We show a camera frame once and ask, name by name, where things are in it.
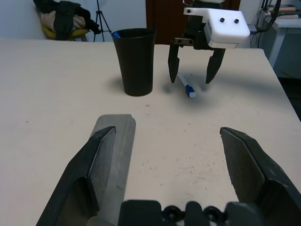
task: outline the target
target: yellow chair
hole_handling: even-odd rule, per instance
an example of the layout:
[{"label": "yellow chair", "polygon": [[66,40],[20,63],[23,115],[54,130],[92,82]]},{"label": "yellow chair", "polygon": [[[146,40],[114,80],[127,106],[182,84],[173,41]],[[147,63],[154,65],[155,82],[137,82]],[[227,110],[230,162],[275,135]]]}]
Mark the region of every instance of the yellow chair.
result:
[{"label": "yellow chair", "polygon": [[[41,22],[41,27],[47,38],[49,39],[55,39],[56,38],[56,33],[49,28],[47,28],[42,22]],[[85,34],[89,32],[88,29],[76,29],[70,34],[69,39],[74,40],[77,38],[80,38],[82,41],[87,41],[87,38]]]}]

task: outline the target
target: brown door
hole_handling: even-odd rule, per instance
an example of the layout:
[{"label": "brown door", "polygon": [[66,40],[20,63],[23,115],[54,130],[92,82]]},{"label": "brown door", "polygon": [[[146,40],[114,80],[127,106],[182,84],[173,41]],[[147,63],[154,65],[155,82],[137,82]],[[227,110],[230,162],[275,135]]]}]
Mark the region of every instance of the brown door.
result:
[{"label": "brown door", "polygon": [[[238,10],[240,0],[225,0],[224,9]],[[156,44],[170,44],[175,37],[181,37],[188,22],[183,14],[182,0],[146,0],[147,28],[157,31]]]}]

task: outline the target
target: white wall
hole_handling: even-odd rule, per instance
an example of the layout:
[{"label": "white wall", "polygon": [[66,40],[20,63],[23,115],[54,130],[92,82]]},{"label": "white wall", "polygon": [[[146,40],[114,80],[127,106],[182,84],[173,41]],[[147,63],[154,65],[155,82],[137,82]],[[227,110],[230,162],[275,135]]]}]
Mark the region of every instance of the white wall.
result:
[{"label": "white wall", "polygon": [[0,37],[44,39],[32,0],[3,0],[0,7]]},{"label": "white wall", "polygon": [[[96,0],[72,0],[91,12],[95,20]],[[99,0],[101,10],[112,31],[146,27],[144,0]],[[93,33],[87,34],[93,41]],[[40,19],[32,0],[3,0],[0,7],[0,37],[19,39],[45,39],[40,27]],[[107,32],[105,41],[111,41]],[[101,35],[96,41],[102,41]]]}]

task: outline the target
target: black plastic cup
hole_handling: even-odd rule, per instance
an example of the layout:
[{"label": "black plastic cup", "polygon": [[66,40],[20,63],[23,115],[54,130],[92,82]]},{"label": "black plastic cup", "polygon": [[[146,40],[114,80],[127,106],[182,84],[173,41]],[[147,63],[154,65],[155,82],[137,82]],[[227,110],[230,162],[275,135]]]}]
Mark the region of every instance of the black plastic cup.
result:
[{"label": "black plastic cup", "polygon": [[126,94],[140,97],[152,91],[156,32],[145,28],[112,34]]}]

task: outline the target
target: desk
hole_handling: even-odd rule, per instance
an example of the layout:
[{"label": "desk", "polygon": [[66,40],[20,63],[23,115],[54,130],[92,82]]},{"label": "desk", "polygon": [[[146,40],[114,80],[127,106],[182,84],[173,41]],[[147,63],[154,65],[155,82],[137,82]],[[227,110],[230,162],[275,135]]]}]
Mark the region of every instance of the desk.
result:
[{"label": "desk", "polygon": [[[266,17],[267,13],[263,13],[262,16],[266,18],[267,22],[270,22],[271,17]],[[301,19],[277,19],[272,27],[277,31],[277,35],[269,56],[269,63],[274,67],[285,35],[301,34]]]},{"label": "desk", "polygon": [[156,45],[153,92],[122,90],[113,43],[0,41],[0,218],[38,221],[70,159],[97,118],[129,113],[136,134],[125,199],[184,209],[195,200],[237,201],[219,129],[255,138],[301,191],[301,123],[261,49],[231,49],[205,85],[211,51],[180,49],[180,71],[197,98],[170,82],[169,46]]}]

